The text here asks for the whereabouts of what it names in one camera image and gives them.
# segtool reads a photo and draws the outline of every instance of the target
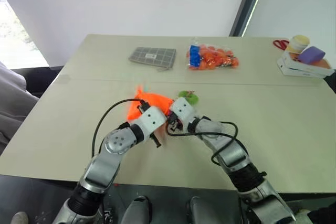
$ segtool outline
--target cylindrical container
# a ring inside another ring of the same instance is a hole
[[[309,38],[304,35],[296,35],[290,41],[285,51],[300,54],[309,45]]]

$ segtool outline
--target white wall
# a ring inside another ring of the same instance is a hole
[[[336,68],[336,0],[259,0],[245,36],[303,34]]]
[[[50,66],[88,33],[228,36],[241,0],[8,0]]]

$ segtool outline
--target gray floor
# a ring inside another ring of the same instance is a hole
[[[48,224],[56,216],[71,190],[44,180],[0,175],[0,223],[10,223],[18,211],[29,215],[29,223]],[[113,224],[120,223],[129,203],[138,195],[147,195],[153,204],[153,224],[186,224],[185,203],[192,196],[207,200],[223,223],[240,223],[237,195],[234,191],[173,188],[157,186],[113,186],[105,199],[106,208],[112,208]],[[297,200],[289,206],[297,211],[316,210],[336,201],[336,197]]]

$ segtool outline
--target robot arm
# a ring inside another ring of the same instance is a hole
[[[147,140],[166,122],[166,116],[154,106],[139,108],[143,114],[131,125],[124,124],[105,136],[101,151],[92,158],[71,197],[65,201],[53,224],[91,224],[105,194],[117,175],[124,154]]]
[[[171,111],[168,121],[178,119],[183,125],[184,132],[224,133],[224,127],[220,122],[198,117],[194,108],[184,98],[177,99],[172,104]],[[239,197],[249,206],[250,219],[258,219],[261,223],[295,221],[293,212],[264,178],[266,173],[258,171],[240,142],[223,135],[202,134],[199,138],[214,153],[218,153],[216,155],[218,163],[237,188]]]

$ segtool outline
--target purple sponge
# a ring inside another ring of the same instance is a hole
[[[299,61],[305,64],[311,64],[316,61],[322,60],[322,58],[326,55],[321,49],[317,47],[307,48],[302,54],[299,55]]]

